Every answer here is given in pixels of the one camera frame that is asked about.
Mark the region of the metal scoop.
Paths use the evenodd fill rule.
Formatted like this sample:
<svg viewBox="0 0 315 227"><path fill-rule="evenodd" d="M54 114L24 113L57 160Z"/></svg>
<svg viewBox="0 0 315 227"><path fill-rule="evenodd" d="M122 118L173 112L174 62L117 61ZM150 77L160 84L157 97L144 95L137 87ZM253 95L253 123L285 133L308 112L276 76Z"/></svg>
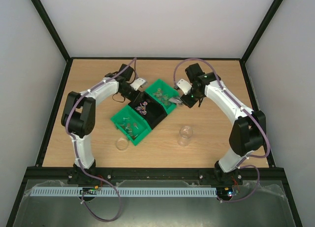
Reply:
<svg viewBox="0 0 315 227"><path fill-rule="evenodd" d="M183 105L182 100L179 97L171 97L169 102L176 104L176 105Z"/></svg>

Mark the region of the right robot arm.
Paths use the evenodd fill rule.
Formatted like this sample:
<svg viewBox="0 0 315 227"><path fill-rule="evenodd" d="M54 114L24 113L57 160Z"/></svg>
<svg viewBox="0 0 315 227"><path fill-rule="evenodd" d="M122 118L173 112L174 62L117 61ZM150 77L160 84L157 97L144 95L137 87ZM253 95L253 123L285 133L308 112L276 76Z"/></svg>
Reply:
<svg viewBox="0 0 315 227"><path fill-rule="evenodd" d="M185 69L189 79L179 80L176 86L183 92L182 103L192 108L203 99L212 100L232 123L229 137L230 148L217 162L215 179L226 183L232 177L232 171L247 159L254 151L266 144L266 117L262 111L253 111L243 104L225 86L214 72L205 73L198 63Z"/></svg>

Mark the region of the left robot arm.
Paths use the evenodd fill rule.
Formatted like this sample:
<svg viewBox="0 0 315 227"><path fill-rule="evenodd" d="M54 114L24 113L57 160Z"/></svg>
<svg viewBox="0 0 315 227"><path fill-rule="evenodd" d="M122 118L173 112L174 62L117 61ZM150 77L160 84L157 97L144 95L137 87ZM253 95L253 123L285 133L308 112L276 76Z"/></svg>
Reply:
<svg viewBox="0 0 315 227"><path fill-rule="evenodd" d="M129 83L133 74L135 80ZM130 64L122 64L119 71L106 74L93 87L81 92L71 91L67 95L61 124L71 138L76 166L90 169L95 165L91 133L95 127L96 107L115 94L133 100L140 93L139 88L146 83L144 78L136 75L136 70Z"/></svg>

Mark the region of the clear glass jar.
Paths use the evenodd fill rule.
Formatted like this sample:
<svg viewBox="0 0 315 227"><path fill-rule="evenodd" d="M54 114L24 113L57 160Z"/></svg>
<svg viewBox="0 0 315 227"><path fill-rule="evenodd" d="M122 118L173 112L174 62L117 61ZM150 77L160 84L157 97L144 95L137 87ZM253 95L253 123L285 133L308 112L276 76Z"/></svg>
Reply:
<svg viewBox="0 0 315 227"><path fill-rule="evenodd" d="M180 146L188 146L193 136L193 129L191 126L183 126L179 130L178 144Z"/></svg>

